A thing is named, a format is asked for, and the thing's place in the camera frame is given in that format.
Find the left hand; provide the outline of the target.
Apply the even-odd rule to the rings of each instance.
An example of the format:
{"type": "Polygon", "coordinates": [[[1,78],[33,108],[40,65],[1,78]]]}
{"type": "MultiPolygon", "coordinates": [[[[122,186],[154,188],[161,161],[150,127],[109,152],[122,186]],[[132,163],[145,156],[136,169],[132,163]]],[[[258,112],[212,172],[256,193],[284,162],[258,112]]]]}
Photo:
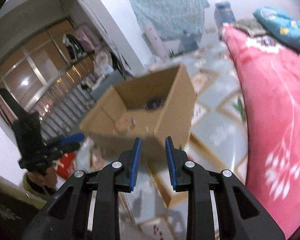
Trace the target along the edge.
{"type": "Polygon", "coordinates": [[[57,185],[57,173],[54,167],[49,167],[45,175],[39,172],[27,172],[26,174],[30,181],[37,185],[46,186],[51,189],[54,189],[57,185]]]}

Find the green knit sleeve forearm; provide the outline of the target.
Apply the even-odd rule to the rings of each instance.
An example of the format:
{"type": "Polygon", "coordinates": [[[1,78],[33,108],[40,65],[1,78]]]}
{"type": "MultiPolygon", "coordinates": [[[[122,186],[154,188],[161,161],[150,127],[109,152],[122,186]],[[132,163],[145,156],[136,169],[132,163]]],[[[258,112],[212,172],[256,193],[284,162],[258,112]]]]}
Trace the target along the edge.
{"type": "Polygon", "coordinates": [[[48,201],[51,196],[56,193],[55,188],[50,188],[45,185],[40,186],[30,180],[28,175],[25,173],[22,180],[22,187],[27,192],[31,193],[32,195],[43,199],[44,201],[48,201]]]}

